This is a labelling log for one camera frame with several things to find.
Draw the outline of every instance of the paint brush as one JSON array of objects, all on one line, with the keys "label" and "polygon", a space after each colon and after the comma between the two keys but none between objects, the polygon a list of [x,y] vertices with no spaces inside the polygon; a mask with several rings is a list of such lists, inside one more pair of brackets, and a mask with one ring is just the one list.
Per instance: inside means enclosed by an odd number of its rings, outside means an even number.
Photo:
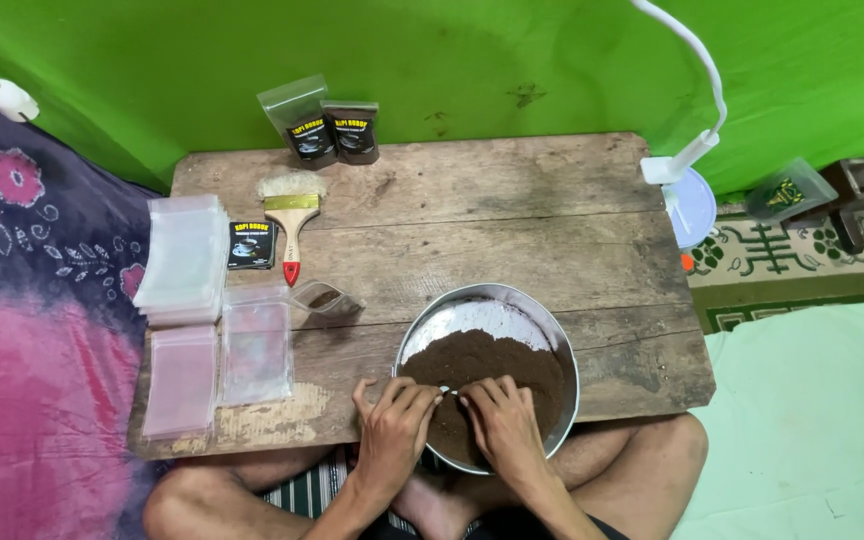
[{"label": "paint brush", "polygon": [[299,278],[299,231],[306,221],[319,215],[319,198],[325,194],[322,179],[309,171],[262,178],[258,183],[266,219],[274,221],[285,234],[282,274],[290,288]]}]

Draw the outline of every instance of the hand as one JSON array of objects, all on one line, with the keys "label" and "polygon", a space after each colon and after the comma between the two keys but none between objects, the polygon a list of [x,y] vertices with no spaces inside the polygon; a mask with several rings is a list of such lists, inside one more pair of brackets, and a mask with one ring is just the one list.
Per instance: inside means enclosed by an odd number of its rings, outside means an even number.
[{"label": "hand", "polygon": [[416,384],[411,376],[398,376],[389,380],[373,404],[364,394],[375,383],[374,378],[363,378],[352,392],[362,422],[362,442],[348,481],[381,512],[412,475],[426,447],[432,412],[442,402],[442,390]]},{"label": "hand", "polygon": [[459,390],[468,409],[475,442],[498,476],[512,491],[554,476],[539,435],[532,390],[517,388],[508,375],[496,382],[476,381]]}]

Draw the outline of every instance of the metal bowl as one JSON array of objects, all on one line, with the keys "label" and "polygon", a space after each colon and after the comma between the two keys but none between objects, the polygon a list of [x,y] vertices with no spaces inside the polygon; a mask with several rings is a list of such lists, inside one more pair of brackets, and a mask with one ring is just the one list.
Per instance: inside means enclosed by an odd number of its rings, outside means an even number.
[{"label": "metal bowl", "polygon": [[[409,326],[409,330],[405,332],[405,337],[402,338],[402,345],[398,348],[398,355],[395,357],[395,363],[392,365],[391,374],[393,376],[399,374],[402,357],[409,339],[413,337],[416,331],[423,327],[431,315],[437,313],[439,308],[445,304],[476,298],[498,300],[522,312],[541,331],[552,352],[561,363],[561,373],[564,383],[564,388],[562,389],[562,410],[561,414],[558,415],[558,423],[555,424],[552,432],[549,433],[549,436],[542,444],[542,447],[545,448],[546,458],[551,458],[558,451],[559,447],[562,446],[563,441],[566,440],[566,435],[572,428],[572,423],[575,422],[575,415],[579,410],[579,369],[575,363],[575,356],[572,354],[569,338],[566,337],[566,333],[562,330],[559,322],[555,320],[552,313],[549,313],[548,309],[544,308],[521,290],[498,283],[479,283],[457,288],[439,296],[428,304],[415,319],[414,323]],[[491,469],[484,469],[469,463],[456,461],[442,455],[436,448],[432,448],[428,444],[425,446],[439,460],[448,463],[462,472],[473,475],[493,474]]]}]

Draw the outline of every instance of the green wall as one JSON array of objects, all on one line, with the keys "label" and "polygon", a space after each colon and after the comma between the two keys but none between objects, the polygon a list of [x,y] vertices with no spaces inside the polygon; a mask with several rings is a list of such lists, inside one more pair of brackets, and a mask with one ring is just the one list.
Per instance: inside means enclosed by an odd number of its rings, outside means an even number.
[{"label": "green wall", "polygon": [[[864,155],[864,3],[656,4],[722,73],[730,116],[697,166],[717,193]],[[662,155],[716,117],[688,46],[626,0],[0,0],[0,77],[35,123],[160,190],[188,152],[282,146],[256,94],[319,72],[381,103],[383,142],[632,130]]]}]

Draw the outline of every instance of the purple cloth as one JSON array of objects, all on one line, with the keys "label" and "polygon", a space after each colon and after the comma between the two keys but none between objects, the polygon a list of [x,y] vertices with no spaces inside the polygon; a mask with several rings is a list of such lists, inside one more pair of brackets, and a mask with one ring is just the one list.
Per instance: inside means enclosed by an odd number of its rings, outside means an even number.
[{"label": "purple cloth", "polygon": [[125,434],[156,196],[0,114],[0,540],[144,538],[157,464]]}]

